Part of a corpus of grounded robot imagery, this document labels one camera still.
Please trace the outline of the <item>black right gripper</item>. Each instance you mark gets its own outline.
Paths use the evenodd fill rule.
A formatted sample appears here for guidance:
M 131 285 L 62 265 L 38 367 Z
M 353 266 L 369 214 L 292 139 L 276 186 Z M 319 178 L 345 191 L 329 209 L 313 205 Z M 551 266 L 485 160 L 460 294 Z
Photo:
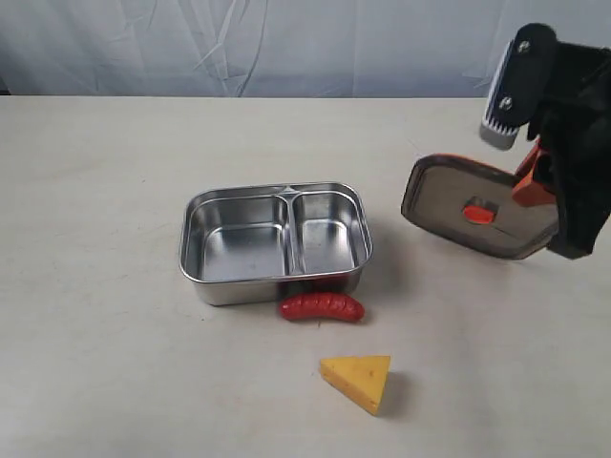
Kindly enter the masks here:
M 556 204 L 549 250 L 576 260 L 592 254 L 610 216 L 610 51 L 558 40 L 548 25 L 518 30 L 505 71 L 514 100 L 509 120 L 528 128 L 533 148 L 516 168 L 512 199 Z

